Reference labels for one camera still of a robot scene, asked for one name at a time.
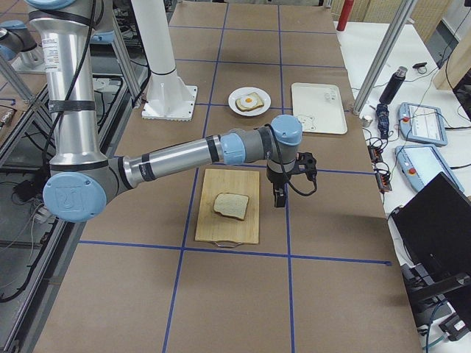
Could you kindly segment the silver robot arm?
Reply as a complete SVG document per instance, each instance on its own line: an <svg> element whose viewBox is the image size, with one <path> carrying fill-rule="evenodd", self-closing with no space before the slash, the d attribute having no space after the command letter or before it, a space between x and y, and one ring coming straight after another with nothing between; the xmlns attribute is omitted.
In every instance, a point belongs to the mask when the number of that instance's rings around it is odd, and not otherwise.
<svg viewBox="0 0 471 353"><path fill-rule="evenodd" d="M1 56L13 60L18 54L37 48L37 42L24 22L9 20L1 23Z"/></svg>
<svg viewBox="0 0 471 353"><path fill-rule="evenodd" d="M49 140L55 144L43 201L58 218L88 221L142 182L217 162L265 160L275 204L282 207L291 177L306 172L307 156L298 150L302 126L292 115L279 115L251 131L236 129L139 157L105 156L99 148L89 44L93 35L111 32L112 3L30 1L29 19L42 40L53 120Z"/></svg>

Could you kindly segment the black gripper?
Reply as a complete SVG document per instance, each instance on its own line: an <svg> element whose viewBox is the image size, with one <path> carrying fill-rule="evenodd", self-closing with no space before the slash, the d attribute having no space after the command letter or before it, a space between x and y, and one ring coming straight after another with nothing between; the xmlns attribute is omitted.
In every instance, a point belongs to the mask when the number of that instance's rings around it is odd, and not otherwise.
<svg viewBox="0 0 471 353"><path fill-rule="evenodd" d="M286 185L291 178L290 170L284 164L276 161L268 161L266 175L272 183L273 194L275 198L275 207L281 208L286 206Z"/></svg>

